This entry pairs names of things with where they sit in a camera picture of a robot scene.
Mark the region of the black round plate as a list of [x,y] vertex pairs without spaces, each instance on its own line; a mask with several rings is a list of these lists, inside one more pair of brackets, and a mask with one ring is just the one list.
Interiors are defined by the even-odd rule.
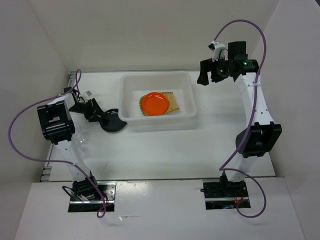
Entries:
[[120,132],[127,123],[119,118],[119,109],[112,108],[105,111],[99,120],[101,128],[108,133]]

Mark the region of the woven bamboo tray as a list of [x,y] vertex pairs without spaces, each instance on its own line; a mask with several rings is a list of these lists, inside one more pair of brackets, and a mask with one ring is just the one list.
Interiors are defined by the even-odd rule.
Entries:
[[[180,109],[180,107],[179,107],[179,105],[178,105],[178,102],[177,102],[177,100],[176,100],[173,92],[167,91],[167,92],[159,92],[159,93],[164,94],[164,95],[168,98],[169,107],[168,107],[168,110],[167,110],[164,114],[158,115],[158,116],[168,115],[168,114],[170,114],[170,113],[172,113],[172,112],[175,112],[175,111],[178,111],[178,110]],[[141,97],[140,100],[139,100],[139,109],[140,109],[140,111],[141,111],[140,103],[141,103],[142,97]],[[156,116],[144,115],[143,113],[142,113],[142,115],[145,116],[145,117],[156,117]]]

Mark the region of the orange plastic plate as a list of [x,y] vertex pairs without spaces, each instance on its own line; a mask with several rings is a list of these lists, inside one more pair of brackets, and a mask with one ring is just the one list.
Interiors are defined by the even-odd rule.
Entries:
[[144,115],[160,116],[169,108],[168,98],[161,92],[150,92],[140,101],[140,109]]

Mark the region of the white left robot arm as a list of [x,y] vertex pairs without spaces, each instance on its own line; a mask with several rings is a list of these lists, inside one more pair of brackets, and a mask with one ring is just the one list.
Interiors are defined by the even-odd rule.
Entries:
[[71,87],[65,88],[64,93],[51,102],[38,106],[37,114],[42,135],[58,148],[66,162],[71,174],[71,191],[74,196],[79,200],[84,197],[89,201],[98,201],[103,199],[104,195],[73,141],[76,126],[70,114],[72,111],[86,113],[86,108],[77,99],[77,91]]

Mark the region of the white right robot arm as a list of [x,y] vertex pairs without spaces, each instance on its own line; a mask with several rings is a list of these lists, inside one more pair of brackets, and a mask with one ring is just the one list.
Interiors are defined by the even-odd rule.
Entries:
[[227,46],[212,41],[208,46],[212,58],[200,62],[199,85],[218,83],[232,78],[240,91],[247,127],[235,139],[236,154],[231,166],[224,170],[216,189],[208,189],[212,196],[234,197],[245,186],[245,174],[253,163],[271,151],[282,133],[280,124],[271,117],[261,86],[260,66],[249,59],[246,42],[230,42]]

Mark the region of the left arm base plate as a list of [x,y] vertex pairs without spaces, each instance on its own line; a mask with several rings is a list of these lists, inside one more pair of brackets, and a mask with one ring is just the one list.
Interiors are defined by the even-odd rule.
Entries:
[[63,186],[63,190],[69,196],[68,212],[69,213],[88,213],[103,210],[103,199],[106,203],[106,212],[114,212],[116,199],[116,182],[98,181],[97,187],[103,195],[98,193],[86,197],[75,193],[70,187]]

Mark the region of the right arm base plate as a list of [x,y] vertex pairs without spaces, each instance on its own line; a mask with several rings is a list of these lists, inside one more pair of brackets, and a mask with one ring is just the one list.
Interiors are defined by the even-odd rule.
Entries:
[[241,181],[237,186],[224,188],[218,179],[205,179],[202,181],[200,192],[204,195],[206,210],[229,210],[251,208],[247,185]]

